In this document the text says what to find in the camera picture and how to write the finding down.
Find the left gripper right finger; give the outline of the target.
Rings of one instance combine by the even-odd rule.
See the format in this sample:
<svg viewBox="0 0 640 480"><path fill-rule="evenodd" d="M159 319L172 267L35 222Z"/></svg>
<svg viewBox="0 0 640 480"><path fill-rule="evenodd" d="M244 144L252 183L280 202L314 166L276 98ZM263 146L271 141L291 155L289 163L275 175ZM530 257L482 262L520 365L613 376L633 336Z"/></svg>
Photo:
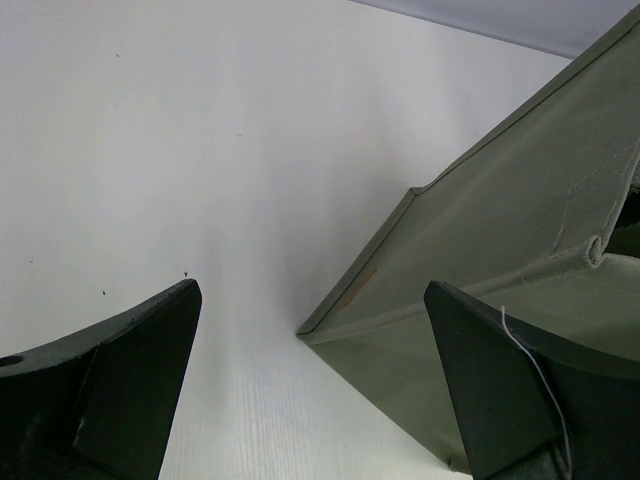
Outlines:
<svg viewBox="0 0 640 480"><path fill-rule="evenodd" d="M443 282L424 303L473 478L638 478L638 362Z"/></svg>

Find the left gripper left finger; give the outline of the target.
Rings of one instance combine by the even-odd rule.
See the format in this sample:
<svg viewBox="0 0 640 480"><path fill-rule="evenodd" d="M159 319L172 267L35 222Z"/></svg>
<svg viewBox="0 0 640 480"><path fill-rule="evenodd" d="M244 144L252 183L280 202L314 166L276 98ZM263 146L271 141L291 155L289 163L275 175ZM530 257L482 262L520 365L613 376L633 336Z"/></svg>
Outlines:
<svg viewBox="0 0 640 480"><path fill-rule="evenodd" d="M1 359L4 479L156 479L202 305L184 279Z"/></svg>

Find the olive green canvas bag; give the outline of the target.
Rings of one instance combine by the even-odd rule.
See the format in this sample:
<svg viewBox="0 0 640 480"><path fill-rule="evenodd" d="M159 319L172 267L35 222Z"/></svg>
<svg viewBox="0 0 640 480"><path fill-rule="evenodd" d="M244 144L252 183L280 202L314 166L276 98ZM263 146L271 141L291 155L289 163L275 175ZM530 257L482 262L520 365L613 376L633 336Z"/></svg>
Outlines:
<svg viewBox="0 0 640 480"><path fill-rule="evenodd" d="M639 364L639 13L407 192L298 337L471 475L424 303L449 284Z"/></svg>

